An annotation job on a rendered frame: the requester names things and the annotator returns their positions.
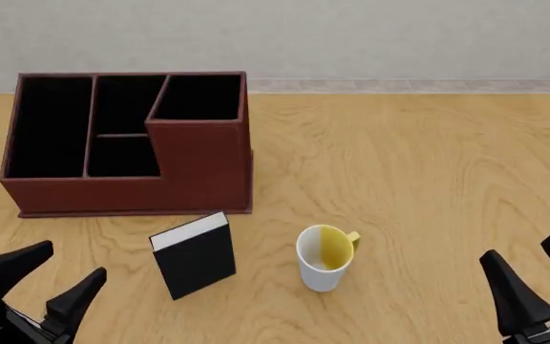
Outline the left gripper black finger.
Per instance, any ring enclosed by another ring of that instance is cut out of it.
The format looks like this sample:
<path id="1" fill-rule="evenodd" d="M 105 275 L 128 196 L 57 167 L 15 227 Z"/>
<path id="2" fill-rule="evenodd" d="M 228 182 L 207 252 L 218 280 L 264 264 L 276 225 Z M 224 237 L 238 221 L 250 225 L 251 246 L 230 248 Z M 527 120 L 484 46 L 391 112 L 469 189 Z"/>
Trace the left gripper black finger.
<path id="1" fill-rule="evenodd" d="M 56 339 L 74 339 L 86 311 L 106 281 L 107 270 L 98 268 L 71 289 L 48 300 L 42 329 Z"/>
<path id="2" fill-rule="evenodd" d="M 8 294 L 52 256 L 53 243 L 50 240 L 0 254 L 0 296 Z"/>

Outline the black book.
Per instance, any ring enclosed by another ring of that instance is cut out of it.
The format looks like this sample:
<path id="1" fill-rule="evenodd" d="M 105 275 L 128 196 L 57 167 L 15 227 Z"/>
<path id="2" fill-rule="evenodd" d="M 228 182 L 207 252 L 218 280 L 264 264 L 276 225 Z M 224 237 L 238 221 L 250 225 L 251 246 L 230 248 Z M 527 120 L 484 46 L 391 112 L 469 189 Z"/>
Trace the black book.
<path id="1" fill-rule="evenodd" d="M 230 224 L 221 211 L 149 237 L 173 300 L 236 273 Z"/>

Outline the red-brown desk caddy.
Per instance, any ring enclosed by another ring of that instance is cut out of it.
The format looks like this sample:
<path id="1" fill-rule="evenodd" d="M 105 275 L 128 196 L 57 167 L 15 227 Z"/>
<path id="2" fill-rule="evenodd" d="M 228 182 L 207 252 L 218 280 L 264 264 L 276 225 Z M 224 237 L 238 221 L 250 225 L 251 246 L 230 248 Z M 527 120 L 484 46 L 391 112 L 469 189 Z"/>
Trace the red-brown desk caddy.
<path id="1" fill-rule="evenodd" d="M 247 213 L 246 74 L 21 74 L 0 183 L 23 218 Z"/>

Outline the white and yellow mug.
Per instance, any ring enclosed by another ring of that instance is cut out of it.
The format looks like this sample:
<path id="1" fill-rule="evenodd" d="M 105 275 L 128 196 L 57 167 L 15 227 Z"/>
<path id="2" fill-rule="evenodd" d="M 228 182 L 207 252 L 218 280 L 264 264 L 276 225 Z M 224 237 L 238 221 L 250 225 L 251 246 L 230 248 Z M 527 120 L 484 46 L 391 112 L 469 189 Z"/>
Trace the white and yellow mug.
<path id="1" fill-rule="evenodd" d="M 360 243 L 357 231 L 346 233 L 335 226 L 310 226 L 295 244 L 300 274 L 314 291 L 334 290 L 352 262 Z"/>

